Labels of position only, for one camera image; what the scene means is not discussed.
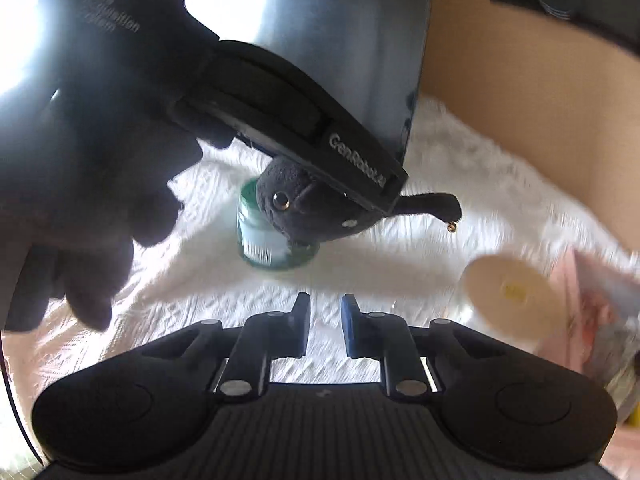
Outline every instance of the bright window light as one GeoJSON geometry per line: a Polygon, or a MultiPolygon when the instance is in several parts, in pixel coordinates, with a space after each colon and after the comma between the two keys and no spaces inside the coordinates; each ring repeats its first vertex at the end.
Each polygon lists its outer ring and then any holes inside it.
{"type": "Polygon", "coordinates": [[[38,0],[0,0],[0,93],[15,86],[40,39],[38,0]]]}
{"type": "Polygon", "coordinates": [[[184,0],[190,15],[221,40],[251,43],[262,24],[267,0],[184,0]]]}
{"type": "Polygon", "coordinates": [[[431,375],[431,370],[429,369],[429,365],[427,364],[427,358],[421,357],[420,361],[422,361],[422,367],[424,368],[425,373],[427,374],[427,380],[429,381],[429,387],[431,388],[431,392],[437,392],[438,387],[436,386],[436,381],[433,380],[433,376],[431,375]]]}

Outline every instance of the glass jar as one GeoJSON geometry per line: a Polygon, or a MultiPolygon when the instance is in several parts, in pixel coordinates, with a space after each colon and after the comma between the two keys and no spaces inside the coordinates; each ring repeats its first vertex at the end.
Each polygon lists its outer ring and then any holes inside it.
{"type": "Polygon", "coordinates": [[[287,240],[258,208],[255,194],[257,179],[240,190],[238,199],[238,251],[243,260],[262,269],[293,269],[310,261],[319,244],[299,245],[287,240]]]}

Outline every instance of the plush toy tail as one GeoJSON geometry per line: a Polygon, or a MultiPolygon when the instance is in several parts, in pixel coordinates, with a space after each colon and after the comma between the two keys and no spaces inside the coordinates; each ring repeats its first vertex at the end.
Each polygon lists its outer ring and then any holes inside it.
{"type": "Polygon", "coordinates": [[[458,222],[462,208],[458,199],[449,193],[425,193],[401,196],[390,216],[429,214],[444,223],[458,222]]]}

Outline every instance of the black plush toy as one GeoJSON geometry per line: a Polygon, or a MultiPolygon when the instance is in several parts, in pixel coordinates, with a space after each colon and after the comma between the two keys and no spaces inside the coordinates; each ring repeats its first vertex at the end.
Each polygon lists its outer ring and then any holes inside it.
{"type": "MultiPolygon", "coordinates": [[[[261,174],[256,195],[269,222],[299,244],[350,236],[385,217],[364,209],[283,156],[274,158],[261,174]]],[[[460,202],[448,193],[401,196],[388,216],[412,214],[430,214],[449,224],[462,218],[460,202]]]]}

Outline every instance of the hand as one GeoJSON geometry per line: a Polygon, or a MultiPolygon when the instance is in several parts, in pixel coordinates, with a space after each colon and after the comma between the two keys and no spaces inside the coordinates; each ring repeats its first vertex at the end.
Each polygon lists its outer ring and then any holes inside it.
{"type": "Polygon", "coordinates": [[[49,298],[66,294],[80,321],[105,330],[132,240],[169,235],[181,204],[166,183],[202,150],[134,95],[55,91],[32,78],[0,95],[0,236],[31,244],[5,328],[36,328],[49,298]]]}

